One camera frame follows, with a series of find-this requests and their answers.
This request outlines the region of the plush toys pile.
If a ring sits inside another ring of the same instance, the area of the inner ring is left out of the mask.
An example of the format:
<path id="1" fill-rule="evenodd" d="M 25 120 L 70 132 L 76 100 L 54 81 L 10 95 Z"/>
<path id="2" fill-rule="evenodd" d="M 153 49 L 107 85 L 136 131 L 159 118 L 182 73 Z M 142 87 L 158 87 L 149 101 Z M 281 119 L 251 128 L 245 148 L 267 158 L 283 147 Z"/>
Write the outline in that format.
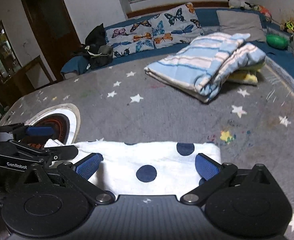
<path id="1" fill-rule="evenodd" d="M 288 21 L 277 22 L 272 18 L 271 12 L 262 5 L 251 4 L 244 0 L 227 0 L 230 9 L 240 9 L 240 10 L 251 10 L 257 11 L 265 16 L 267 22 L 274 22 L 279 25 L 280 31 L 285 33 L 294 34 L 294 18 L 290 18 Z"/>

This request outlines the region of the yellow folded cloth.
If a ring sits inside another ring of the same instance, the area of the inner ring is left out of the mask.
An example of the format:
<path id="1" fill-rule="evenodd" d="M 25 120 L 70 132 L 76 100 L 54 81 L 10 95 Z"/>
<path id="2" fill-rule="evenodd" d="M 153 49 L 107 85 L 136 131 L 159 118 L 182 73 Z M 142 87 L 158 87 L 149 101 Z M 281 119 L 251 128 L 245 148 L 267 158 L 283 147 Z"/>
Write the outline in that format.
<path id="1" fill-rule="evenodd" d="M 227 78 L 227 81 L 256 86 L 258 84 L 257 73 L 264 67 L 265 62 L 244 66 L 233 72 Z"/>

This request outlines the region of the grey star pattern mat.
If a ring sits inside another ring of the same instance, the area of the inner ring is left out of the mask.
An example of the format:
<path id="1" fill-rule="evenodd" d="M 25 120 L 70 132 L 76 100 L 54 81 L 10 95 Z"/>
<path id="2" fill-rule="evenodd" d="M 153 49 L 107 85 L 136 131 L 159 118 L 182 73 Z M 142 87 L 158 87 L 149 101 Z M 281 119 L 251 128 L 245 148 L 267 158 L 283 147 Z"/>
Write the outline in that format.
<path id="1" fill-rule="evenodd" d="M 294 213 L 294 91 L 285 81 L 264 66 L 258 85 L 224 83 L 218 96 L 203 104 L 146 75 L 144 67 L 154 61 L 117 64 L 42 88 L 17 100 L 0 125 L 72 103 L 81 118 L 76 141 L 211 141 L 223 161 L 241 168 L 263 163 Z M 294 239 L 294 220 L 286 235 Z"/>

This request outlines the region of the butterfly print pillow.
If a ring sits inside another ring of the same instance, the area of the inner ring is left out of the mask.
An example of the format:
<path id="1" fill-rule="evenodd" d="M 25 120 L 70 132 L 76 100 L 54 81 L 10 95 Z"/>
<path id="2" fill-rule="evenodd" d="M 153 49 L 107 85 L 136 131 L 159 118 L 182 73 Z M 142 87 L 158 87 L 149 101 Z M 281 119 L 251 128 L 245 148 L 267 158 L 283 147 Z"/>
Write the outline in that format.
<path id="1" fill-rule="evenodd" d="M 203 30 L 189 2 L 147 20 L 108 29 L 106 42 L 113 48 L 113 57 L 118 58 L 179 43 L 189 44 L 200 35 Z"/>

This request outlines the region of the white navy polka dot garment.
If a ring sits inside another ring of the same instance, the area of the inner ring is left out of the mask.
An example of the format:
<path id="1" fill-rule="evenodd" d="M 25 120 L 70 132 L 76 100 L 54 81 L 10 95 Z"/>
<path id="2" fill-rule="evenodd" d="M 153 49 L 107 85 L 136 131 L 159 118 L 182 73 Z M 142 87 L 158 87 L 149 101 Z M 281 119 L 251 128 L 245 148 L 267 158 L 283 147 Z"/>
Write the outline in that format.
<path id="1" fill-rule="evenodd" d="M 124 142 L 85 141 L 75 144 L 78 155 L 71 159 L 76 164 L 91 153 L 102 157 L 90 165 L 94 174 L 88 181 L 102 190 L 119 195 L 175 195 L 199 186 L 200 162 L 196 156 L 203 153 L 221 162 L 220 148 L 212 142 L 203 144 L 181 142 Z"/>

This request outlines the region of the black bag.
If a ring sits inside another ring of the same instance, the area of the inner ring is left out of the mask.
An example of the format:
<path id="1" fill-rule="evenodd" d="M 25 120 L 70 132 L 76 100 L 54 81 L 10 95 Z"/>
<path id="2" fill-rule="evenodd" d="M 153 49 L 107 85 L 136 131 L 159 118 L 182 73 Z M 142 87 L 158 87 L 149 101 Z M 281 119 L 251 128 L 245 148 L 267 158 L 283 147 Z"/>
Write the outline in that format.
<path id="1" fill-rule="evenodd" d="M 87 70 L 94 70 L 110 64 L 113 48 L 107 45 L 104 24 L 97 25 L 85 38 L 79 55 L 88 61 Z"/>

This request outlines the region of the dark wooden door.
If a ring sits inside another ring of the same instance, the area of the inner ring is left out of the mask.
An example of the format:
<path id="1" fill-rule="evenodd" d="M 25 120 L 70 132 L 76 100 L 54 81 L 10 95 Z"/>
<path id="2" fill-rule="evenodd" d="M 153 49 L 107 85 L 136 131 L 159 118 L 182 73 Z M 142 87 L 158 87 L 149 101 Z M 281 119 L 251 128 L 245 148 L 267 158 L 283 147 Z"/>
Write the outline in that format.
<path id="1" fill-rule="evenodd" d="M 29 25 L 57 81 L 80 40 L 64 0 L 21 0 Z"/>

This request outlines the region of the blue striped folded blanket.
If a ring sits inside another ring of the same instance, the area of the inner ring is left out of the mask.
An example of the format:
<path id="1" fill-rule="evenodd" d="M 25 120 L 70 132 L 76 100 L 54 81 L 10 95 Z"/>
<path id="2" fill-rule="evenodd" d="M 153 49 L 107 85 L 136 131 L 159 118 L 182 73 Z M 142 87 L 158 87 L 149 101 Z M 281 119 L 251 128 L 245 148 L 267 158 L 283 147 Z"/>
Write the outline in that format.
<path id="1" fill-rule="evenodd" d="M 230 74 L 263 63 L 266 54 L 247 42 L 250 34 L 198 36 L 174 55 L 148 64 L 145 73 L 203 103 L 213 100 Z"/>

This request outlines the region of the grey cushion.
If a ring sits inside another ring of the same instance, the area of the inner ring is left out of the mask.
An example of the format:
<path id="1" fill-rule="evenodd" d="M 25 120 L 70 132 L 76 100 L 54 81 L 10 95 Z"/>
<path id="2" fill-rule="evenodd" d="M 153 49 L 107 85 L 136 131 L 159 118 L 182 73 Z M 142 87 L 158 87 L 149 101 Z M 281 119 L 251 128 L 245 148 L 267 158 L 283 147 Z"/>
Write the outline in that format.
<path id="1" fill-rule="evenodd" d="M 229 35 L 250 34 L 247 41 L 266 42 L 261 20 L 257 14 L 217 10 L 220 31 Z"/>

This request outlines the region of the green ball toy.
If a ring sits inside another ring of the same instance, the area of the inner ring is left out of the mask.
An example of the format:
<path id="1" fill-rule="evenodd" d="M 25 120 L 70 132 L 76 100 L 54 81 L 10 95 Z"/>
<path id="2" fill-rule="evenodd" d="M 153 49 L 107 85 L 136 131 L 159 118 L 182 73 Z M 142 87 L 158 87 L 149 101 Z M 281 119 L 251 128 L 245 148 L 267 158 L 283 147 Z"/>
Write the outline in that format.
<path id="1" fill-rule="evenodd" d="M 270 47 L 278 49 L 278 50 L 288 49 L 289 40 L 279 35 L 268 34 L 266 36 L 266 42 Z"/>

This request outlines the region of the glass display cabinet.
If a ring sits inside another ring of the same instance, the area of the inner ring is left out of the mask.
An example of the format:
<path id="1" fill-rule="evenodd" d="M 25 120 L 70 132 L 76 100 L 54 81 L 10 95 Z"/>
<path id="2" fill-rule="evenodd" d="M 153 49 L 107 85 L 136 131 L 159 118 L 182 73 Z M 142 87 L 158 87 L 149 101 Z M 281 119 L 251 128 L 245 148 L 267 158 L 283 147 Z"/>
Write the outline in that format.
<path id="1" fill-rule="evenodd" d="M 0 21 L 0 79 L 5 83 L 13 77 L 20 69 L 20 64 L 14 49 L 8 39 L 2 21 Z"/>

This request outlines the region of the round induction cooktop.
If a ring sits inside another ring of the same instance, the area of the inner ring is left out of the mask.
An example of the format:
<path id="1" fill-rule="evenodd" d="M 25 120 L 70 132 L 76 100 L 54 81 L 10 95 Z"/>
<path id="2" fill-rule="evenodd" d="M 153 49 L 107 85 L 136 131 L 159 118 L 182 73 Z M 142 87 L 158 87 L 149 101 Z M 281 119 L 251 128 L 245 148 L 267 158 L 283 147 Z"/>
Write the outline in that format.
<path id="1" fill-rule="evenodd" d="M 54 131 L 52 139 L 70 145 L 75 142 L 80 129 L 80 111 L 72 103 L 63 103 L 40 111 L 25 124 L 35 127 L 51 127 Z"/>

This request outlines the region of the dark wooden table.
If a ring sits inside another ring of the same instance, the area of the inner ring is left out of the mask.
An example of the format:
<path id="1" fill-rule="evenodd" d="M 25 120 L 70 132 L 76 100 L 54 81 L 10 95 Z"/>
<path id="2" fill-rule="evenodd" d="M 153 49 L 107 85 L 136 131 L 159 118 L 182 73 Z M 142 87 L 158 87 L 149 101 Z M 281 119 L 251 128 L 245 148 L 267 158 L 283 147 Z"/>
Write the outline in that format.
<path id="1" fill-rule="evenodd" d="M 22 96 L 37 90 L 27 76 L 27 73 L 34 70 L 37 66 L 40 66 L 48 80 L 48 83 L 42 85 L 41 88 L 57 83 L 50 76 L 40 56 L 37 56 L 6 81 L 3 81 L 0 77 L 0 105 L 3 108 L 11 107 Z"/>

